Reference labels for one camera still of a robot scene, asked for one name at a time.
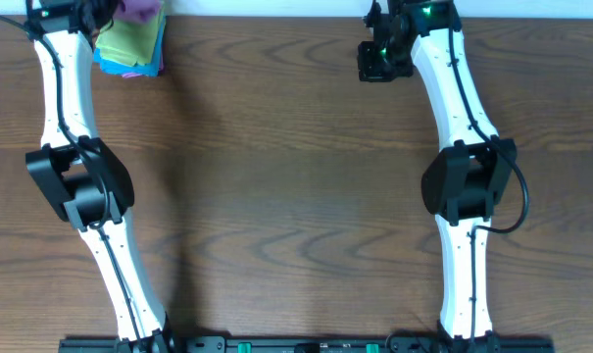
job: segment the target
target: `wooden tabletop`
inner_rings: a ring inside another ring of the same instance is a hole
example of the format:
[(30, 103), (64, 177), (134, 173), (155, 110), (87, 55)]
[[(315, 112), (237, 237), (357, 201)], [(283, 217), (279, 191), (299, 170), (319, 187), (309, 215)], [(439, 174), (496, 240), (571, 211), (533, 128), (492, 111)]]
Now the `wooden tabletop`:
[[(488, 116), (519, 148), (531, 210), (492, 235), (502, 335), (593, 352), (593, 22), (465, 20)], [(435, 330), (442, 258), (420, 177), (437, 133), (420, 75), (359, 82), (358, 19), (168, 18), (166, 72), (93, 68), (103, 139), (136, 194), (150, 279), (181, 334)], [(0, 352), (54, 352), (117, 324), (98, 268), (25, 169), (38, 60), (0, 24)], [(512, 177), (495, 224), (519, 211)]]

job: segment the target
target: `stack of cloths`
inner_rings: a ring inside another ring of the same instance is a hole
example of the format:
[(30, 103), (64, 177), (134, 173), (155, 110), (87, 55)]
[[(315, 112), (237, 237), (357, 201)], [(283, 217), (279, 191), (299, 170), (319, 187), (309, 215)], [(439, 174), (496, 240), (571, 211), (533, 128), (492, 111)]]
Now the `stack of cloths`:
[(163, 69), (165, 26), (159, 0), (122, 0), (113, 25), (105, 25), (96, 40), (94, 60), (107, 74), (157, 76)]

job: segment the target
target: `blue cloth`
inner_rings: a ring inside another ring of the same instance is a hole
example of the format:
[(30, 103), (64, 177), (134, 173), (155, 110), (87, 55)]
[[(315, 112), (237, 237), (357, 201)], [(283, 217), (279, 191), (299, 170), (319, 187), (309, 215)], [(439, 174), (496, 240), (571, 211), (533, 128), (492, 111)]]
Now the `blue cloth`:
[(126, 65), (114, 63), (112, 61), (102, 59), (100, 56), (100, 49), (96, 48), (93, 54), (93, 60), (100, 64), (100, 69), (106, 74), (110, 75), (123, 75), (129, 73), (141, 74), (151, 77), (156, 77), (159, 74), (159, 66), (161, 64), (161, 45), (163, 42), (163, 32), (166, 28), (166, 20), (161, 21), (161, 27), (159, 28), (159, 35), (157, 36), (157, 43), (155, 44), (155, 50), (152, 53), (152, 62), (147, 65), (135, 65), (128, 67)]

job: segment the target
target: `folded cloth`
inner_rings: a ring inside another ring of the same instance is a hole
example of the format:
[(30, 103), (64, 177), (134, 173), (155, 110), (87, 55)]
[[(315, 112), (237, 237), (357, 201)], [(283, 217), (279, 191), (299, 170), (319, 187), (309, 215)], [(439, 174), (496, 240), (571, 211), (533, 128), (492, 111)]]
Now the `folded cloth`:
[(94, 54), (94, 61), (100, 64), (100, 69), (110, 75), (125, 75), (125, 74), (138, 74), (146, 76), (157, 76), (159, 71), (163, 69), (163, 33), (166, 28), (166, 20), (161, 21), (161, 27), (159, 28), (159, 34), (157, 36), (157, 42), (154, 46), (152, 59), (147, 65), (134, 65), (126, 66), (118, 64), (116, 62), (107, 60), (102, 57), (100, 48), (96, 48)]
[(100, 56), (129, 67), (151, 63), (163, 17), (162, 7), (159, 15), (145, 25), (115, 21), (98, 35), (96, 47), (100, 49)]
[(121, 0), (113, 18), (137, 24), (146, 24), (159, 14), (159, 0)]

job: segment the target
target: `green cloth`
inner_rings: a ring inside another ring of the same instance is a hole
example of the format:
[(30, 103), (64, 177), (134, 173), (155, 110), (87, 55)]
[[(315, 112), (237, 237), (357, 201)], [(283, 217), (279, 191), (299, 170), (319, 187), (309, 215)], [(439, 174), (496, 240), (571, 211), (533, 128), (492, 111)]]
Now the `green cloth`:
[(163, 20), (163, 8), (145, 25), (115, 20), (110, 29), (103, 30), (96, 40), (102, 59), (130, 67), (150, 64)]

